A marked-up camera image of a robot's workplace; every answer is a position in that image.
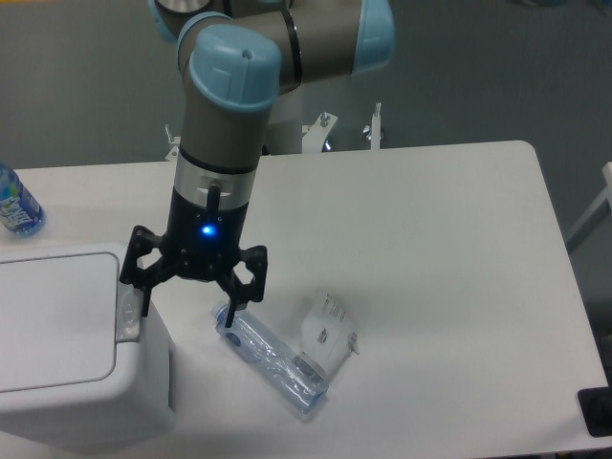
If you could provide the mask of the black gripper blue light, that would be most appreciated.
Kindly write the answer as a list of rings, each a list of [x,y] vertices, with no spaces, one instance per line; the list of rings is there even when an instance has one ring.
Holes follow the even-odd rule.
[[[131,285],[142,294],[142,317],[148,317],[152,290],[175,275],[216,281],[229,296],[226,328],[231,327],[235,314],[245,310],[249,302],[263,300],[268,249],[263,245],[239,248],[247,210],[244,205],[210,212],[173,191],[165,235],[157,235],[144,226],[133,228],[120,283]],[[147,268],[142,267],[142,258],[154,250],[160,252],[160,257]],[[239,264],[251,274],[248,282],[236,273]]]

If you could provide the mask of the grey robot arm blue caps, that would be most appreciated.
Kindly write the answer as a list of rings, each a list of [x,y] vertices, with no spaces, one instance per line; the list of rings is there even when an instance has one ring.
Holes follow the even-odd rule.
[[[186,108],[167,227],[133,229],[120,282],[139,313],[172,277],[215,282],[227,319],[263,298],[268,253],[240,239],[277,98],[386,65],[396,47],[386,1],[152,1],[177,47]]]

